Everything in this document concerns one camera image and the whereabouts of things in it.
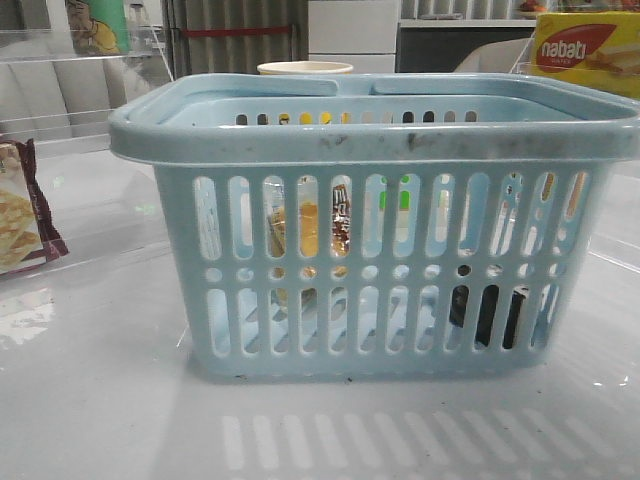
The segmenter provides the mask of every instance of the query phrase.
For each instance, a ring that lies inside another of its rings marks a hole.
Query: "white paper cup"
[[[351,73],[353,65],[340,62],[272,62],[258,65],[260,75],[331,75]]]

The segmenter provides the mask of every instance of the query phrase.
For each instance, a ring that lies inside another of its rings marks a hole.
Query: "wafer packaging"
[[[538,16],[531,73],[640,98],[640,15]]]
[[[68,253],[36,182],[33,141],[0,142],[0,275]]]

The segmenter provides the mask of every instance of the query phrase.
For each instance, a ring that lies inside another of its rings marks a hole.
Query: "white cabinet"
[[[355,73],[395,70],[399,0],[311,0],[309,58],[343,61]]]

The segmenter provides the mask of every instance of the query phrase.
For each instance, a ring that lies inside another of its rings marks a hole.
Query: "green item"
[[[400,180],[402,183],[409,183],[409,176],[405,175]],[[387,183],[386,178],[382,178],[382,183]],[[406,190],[400,192],[400,210],[409,210],[409,199],[411,198],[411,194]],[[387,205],[387,192],[380,192],[380,200],[378,202],[378,208],[380,210],[384,210],[384,207]]]
[[[129,52],[122,0],[66,0],[69,28],[77,53],[117,55]]]

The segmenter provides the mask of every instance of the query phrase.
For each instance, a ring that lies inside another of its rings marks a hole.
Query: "green bottle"
[[[66,6],[77,53],[118,55],[129,51],[122,0],[66,0]]]

